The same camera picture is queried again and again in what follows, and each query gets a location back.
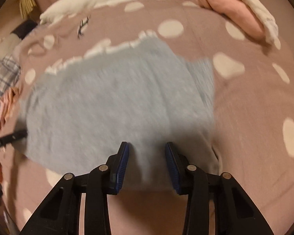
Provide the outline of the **grey sweatshirt with white trim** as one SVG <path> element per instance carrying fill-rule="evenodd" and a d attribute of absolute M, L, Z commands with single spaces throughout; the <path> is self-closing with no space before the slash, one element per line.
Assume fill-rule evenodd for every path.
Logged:
<path fill-rule="evenodd" d="M 187 61 L 157 37 L 46 73 L 21 102 L 15 148 L 59 174 L 85 174 L 130 144 L 123 187 L 169 190 L 165 144 L 218 174 L 214 80 L 207 58 Z"/>

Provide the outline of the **plaid blue white pillow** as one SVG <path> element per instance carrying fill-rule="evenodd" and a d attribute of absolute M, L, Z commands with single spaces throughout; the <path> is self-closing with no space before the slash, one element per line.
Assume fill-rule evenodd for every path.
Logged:
<path fill-rule="evenodd" d="M 16 84 L 20 73 L 21 67 L 12 55 L 7 55 L 0 60 L 0 98 Z"/>

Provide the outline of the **mauve polka dot duvet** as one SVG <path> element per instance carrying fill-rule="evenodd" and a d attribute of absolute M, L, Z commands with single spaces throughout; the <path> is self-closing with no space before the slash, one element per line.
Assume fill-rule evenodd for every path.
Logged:
<path fill-rule="evenodd" d="M 25 100 L 46 73 L 157 37 L 187 61 L 207 58 L 214 80 L 212 148 L 274 234 L 294 223 L 294 60 L 278 39 L 266 46 L 193 0 L 114 0 L 34 29 L 15 49 L 20 96 L 1 134 L 16 130 Z M 1 154 L 6 204 L 19 227 L 64 174 L 7 146 Z M 180 234 L 185 197 L 122 187 L 109 198 L 113 234 Z"/>

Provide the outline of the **pink and cream pillow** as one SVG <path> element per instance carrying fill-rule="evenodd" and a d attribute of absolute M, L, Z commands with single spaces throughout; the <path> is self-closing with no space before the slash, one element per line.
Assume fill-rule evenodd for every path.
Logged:
<path fill-rule="evenodd" d="M 279 36 L 275 18 L 259 0 L 195 0 L 202 8 L 224 14 L 251 38 L 273 45 Z"/>

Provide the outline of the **straw tassel wall hanging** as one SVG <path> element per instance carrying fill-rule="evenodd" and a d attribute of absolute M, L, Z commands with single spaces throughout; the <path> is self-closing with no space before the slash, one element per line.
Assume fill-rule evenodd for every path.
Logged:
<path fill-rule="evenodd" d="M 19 0 L 19 11 L 22 19 L 27 19 L 35 8 L 35 0 Z"/>

